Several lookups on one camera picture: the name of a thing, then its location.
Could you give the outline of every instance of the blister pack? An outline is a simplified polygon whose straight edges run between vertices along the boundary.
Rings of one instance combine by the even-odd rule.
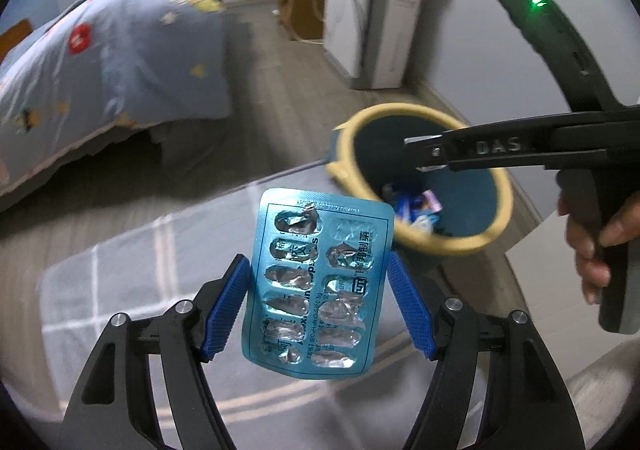
[[[274,188],[260,201],[242,352],[305,379],[352,378],[373,360],[394,210]]]

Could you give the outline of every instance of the gray floor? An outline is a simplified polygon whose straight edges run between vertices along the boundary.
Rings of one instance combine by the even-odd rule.
[[[2,373],[39,409],[56,412],[44,360],[36,286],[45,268],[97,242],[257,178],[326,155],[332,128],[380,102],[418,102],[406,91],[351,91],[321,46],[290,42],[272,4],[241,6],[230,37],[233,115],[216,123],[219,148],[176,181],[145,133],[63,167],[43,188],[0,214]],[[448,262],[449,285],[479,310],[524,301],[504,258],[535,220],[516,206],[506,234],[479,255]],[[410,255],[419,267],[419,257]],[[484,278],[490,274],[490,285]]]

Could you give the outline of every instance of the yellow trash can rim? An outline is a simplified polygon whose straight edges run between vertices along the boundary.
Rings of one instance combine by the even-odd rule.
[[[353,141],[357,132],[367,123],[386,116],[417,116],[442,125],[447,130],[465,128],[457,119],[417,104],[379,104],[354,114],[342,125],[335,148],[336,161],[327,164],[327,172],[351,195],[360,199],[380,201],[380,197],[370,188],[356,163]],[[497,239],[511,219],[513,193],[507,171],[503,168],[489,169],[495,182],[497,193],[496,213],[493,222],[482,233],[468,237],[446,237],[439,234],[424,234],[417,228],[396,218],[394,236],[409,248],[433,255],[468,255],[482,250],[492,240]]]

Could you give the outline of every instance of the bed sheet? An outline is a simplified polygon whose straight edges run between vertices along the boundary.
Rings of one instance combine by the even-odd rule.
[[[0,196],[115,126],[230,112],[217,0],[87,0],[0,80]]]

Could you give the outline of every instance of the human hand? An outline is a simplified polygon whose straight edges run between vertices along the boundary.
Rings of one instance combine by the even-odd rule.
[[[609,267],[595,258],[596,245],[587,230],[569,214],[562,197],[558,199],[558,214],[569,215],[566,221],[566,242],[575,250],[575,269],[582,278],[582,294],[588,304],[596,303],[598,290],[609,285]],[[598,236],[598,243],[606,248],[640,237],[640,191],[631,194]]]

